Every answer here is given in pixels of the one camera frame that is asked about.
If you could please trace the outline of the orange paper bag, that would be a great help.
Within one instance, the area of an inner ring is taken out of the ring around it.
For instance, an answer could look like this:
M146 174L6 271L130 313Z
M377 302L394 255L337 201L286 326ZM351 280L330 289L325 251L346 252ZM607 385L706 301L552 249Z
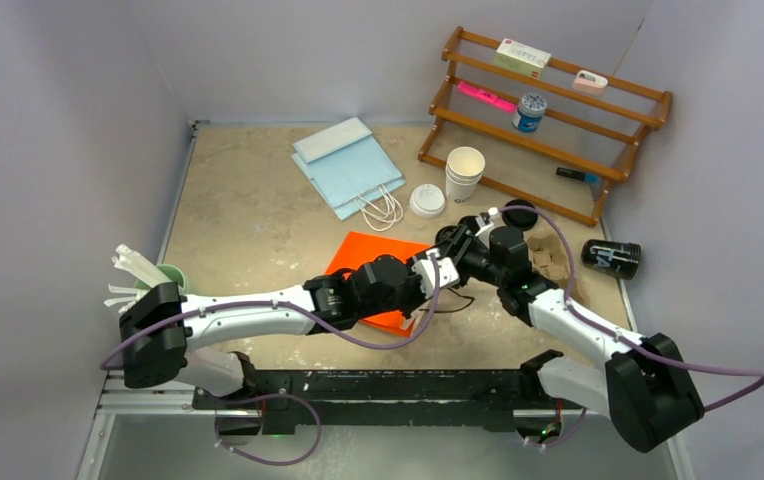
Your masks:
M356 323L364 322L387 333L401 337L410 336L416 323L415 315L426 307L438 289L431 294L424 291L425 303L408 317L400 312L388 312L369 318L358 318L356 308L351 305L351 294L346 280L362 264L371 262L381 255L396 257L420 275L420 271L415 270L415 264L424 260L425 252L432 248L434 247L426 243L355 231L348 233L325 273L304 284L313 296L313 312L339 330L348 330Z

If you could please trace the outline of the brown pulp cup carrier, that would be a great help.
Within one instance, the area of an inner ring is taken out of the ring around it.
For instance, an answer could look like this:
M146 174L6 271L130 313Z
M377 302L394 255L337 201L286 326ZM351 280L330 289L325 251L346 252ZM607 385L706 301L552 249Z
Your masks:
M535 270L546 279L566 289L571 280L571 298L585 307L590 306L590 296L578 270L570 270L570 260L564 245L555 233L536 233L524 237L529 248L529 258Z

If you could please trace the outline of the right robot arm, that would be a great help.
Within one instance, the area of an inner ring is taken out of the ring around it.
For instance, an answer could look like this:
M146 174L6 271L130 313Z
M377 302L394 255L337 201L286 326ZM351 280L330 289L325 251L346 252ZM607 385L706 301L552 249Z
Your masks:
M642 453L703 418L705 407L690 374L675 365L682 358L675 342L663 334L627 331L566 299L564 289L532 267L518 229L498 227L482 241L460 224L442 228L435 240L461 281L494 286L507 313L587 358L579 364L553 352L528 361L531 373L519 381L527 404L570 400L609 418L620 437Z

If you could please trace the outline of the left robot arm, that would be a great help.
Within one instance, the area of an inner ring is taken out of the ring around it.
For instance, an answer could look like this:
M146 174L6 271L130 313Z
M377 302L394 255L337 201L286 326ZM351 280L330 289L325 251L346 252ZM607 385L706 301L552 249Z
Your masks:
M402 261L389 255L301 285L262 294L185 295L172 282L137 296L119 318L120 344L102 368L120 358L129 389L177 381L201 387L230 408L255 399L251 360L221 353L218 343L269 335L333 334L371 350L383 344L360 340L350 330L383 313L410 316L423 305L435 310L443 274L438 258Z

